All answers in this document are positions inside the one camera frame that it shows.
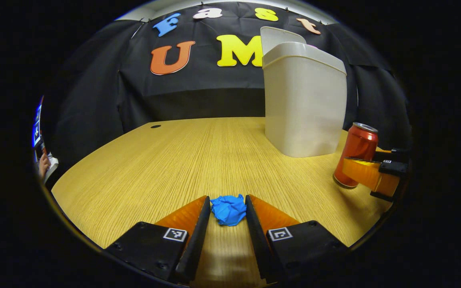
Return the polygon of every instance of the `blue crumpled glove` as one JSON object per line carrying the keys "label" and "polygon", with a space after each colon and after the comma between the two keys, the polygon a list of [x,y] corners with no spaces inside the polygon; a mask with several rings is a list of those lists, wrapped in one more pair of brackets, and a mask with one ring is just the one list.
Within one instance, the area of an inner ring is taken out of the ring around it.
{"label": "blue crumpled glove", "polygon": [[243,202],[241,194],[238,197],[220,196],[211,200],[211,203],[211,211],[220,225],[236,226],[247,213],[247,205]]}

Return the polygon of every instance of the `table surface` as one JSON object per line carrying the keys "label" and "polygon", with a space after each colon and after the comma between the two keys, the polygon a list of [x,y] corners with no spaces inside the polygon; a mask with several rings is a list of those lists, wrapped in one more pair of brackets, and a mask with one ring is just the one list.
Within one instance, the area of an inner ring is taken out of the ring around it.
{"label": "table surface", "polygon": [[[300,222],[316,220],[347,246],[390,203],[367,187],[338,186],[335,153],[291,158],[264,135],[263,117],[150,122],[70,168],[53,195],[71,221],[102,248],[136,222],[155,223],[194,199],[241,193],[261,198]],[[259,271],[247,221],[219,226],[210,216],[193,287],[257,287]]]}

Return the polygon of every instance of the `plastic bin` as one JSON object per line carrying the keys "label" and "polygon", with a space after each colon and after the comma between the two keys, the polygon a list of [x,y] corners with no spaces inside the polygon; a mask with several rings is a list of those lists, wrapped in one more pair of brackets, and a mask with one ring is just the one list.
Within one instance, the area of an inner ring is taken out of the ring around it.
{"label": "plastic bin", "polygon": [[346,113],[346,69],[305,39],[261,28],[265,134],[284,155],[334,153]]}

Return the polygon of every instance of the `soda can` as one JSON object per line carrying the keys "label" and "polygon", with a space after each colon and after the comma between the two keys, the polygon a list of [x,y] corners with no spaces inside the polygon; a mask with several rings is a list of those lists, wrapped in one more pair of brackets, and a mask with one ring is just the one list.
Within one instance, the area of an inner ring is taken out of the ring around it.
{"label": "soda can", "polygon": [[356,187],[359,183],[343,173],[344,157],[351,157],[371,161],[378,145],[378,130],[366,124],[353,122],[344,145],[343,153],[333,172],[333,178],[340,184],[349,188]]}

